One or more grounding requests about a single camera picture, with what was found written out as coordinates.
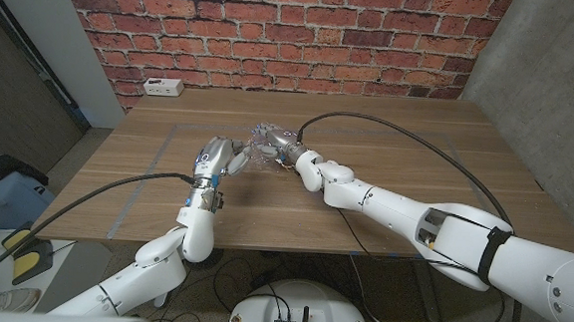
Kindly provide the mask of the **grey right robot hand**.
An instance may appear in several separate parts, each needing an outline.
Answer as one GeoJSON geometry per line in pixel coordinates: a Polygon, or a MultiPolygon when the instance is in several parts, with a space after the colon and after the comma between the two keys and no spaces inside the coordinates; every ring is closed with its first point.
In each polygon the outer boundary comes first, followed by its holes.
{"type": "Polygon", "coordinates": [[[253,129],[255,146],[261,154],[272,160],[279,160],[287,166],[295,166],[298,157],[307,151],[298,135],[276,125],[263,123],[253,129]]]}

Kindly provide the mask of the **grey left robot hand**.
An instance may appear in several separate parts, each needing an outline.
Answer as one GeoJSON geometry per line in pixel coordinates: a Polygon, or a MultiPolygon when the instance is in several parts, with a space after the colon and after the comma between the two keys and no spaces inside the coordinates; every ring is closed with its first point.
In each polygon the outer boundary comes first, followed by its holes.
{"type": "Polygon", "coordinates": [[[193,167],[194,183],[184,205],[216,212],[223,207],[223,194],[217,189],[227,175],[240,174],[251,158],[251,146],[224,136],[213,137],[198,152],[193,167]]]}

